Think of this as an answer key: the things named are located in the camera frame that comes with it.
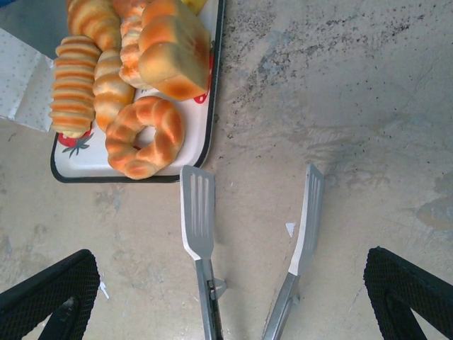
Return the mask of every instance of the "white tray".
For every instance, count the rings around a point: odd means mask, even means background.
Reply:
[[[173,101],[184,116],[185,140],[174,163],[162,169],[155,176],[135,181],[112,169],[107,163],[105,133],[93,122],[91,130],[78,139],[55,135],[50,158],[50,168],[54,177],[63,183],[100,182],[160,182],[170,183],[179,180],[179,171],[184,165],[200,167],[209,152],[214,106],[219,76],[220,42],[224,0],[207,0],[199,18],[211,32],[211,53],[213,54],[212,80],[205,100],[198,97],[188,101]],[[165,99],[155,89],[137,90],[135,100],[143,96],[156,95]],[[138,146],[152,141],[154,129],[146,128],[138,136]]]

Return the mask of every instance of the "red strawberry design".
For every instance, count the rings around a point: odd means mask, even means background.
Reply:
[[[91,133],[91,129],[84,133],[83,136],[79,138],[68,138],[62,133],[58,134],[58,142],[65,146],[62,152],[70,152],[69,158],[71,158],[72,154],[76,152],[76,156],[79,154],[80,149],[88,149],[89,145],[86,144],[91,138],[93,137],[93,133]]]
[[[214,66],[214,41],[211,42],[211,50],[210,50],[210,77],[207,81],[208,90],[205,94],[202,94],[201,96],[195,97],[193,99],[197,104],[203,104],[206,101],[207,94],[210,92],[213,66]]]

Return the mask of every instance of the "black tray rim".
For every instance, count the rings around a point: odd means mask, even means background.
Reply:
[[[222,47],[222,29],[225,12],[224,0],[219,0],[219,7],[217,10],[217,27],[215,33],[214,43],[214,66],[212,68],[213,75],[211,78],[211,94],[210,102],[207,108],[207,124],[205,133],[205,143],[203,145],[200,157],[193,165],[200,168],[205,162],[209,154],[212,139],[212,129],[214,125],[215,116],[215,103],[217,97],[217,85],[219,82],[219,67],[220,67],[220,54]],[[58,172],[55,164],[55,148],[57,147],[58,133],[55,133],[54,144],[52,153],[50,155],[50,170],[55,179],[61,183],[175,183],[179,181],[179,175],[170,176],[151,176],[140,180],[134,180],[126,176],[97,176],[97,177],[65,177]]]

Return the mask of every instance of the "black mesh object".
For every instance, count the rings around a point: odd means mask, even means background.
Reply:
[[[99,283],[85,249],[19,283],[0,294],[0,339],[21,339],[50,314],[39,340],[82,339]]]
[[[390,251],[370,249],[365,286],[384,339],[424,339],[411,308],[453,339],[453,286]]]

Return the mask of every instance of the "gray concrete surface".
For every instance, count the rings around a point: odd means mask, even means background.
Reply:
[[[369,248],[453,283],[452,2],[226,7],[205,165],[225,338],[263,333],[313,161],[327,178],[319,243],[283,338],[380,339],[362,280]],[[0,290],[88,248],[110,299],[99,292],[85,339],[201,339],[178,184],[60,184],[52,134],[0,129]]]

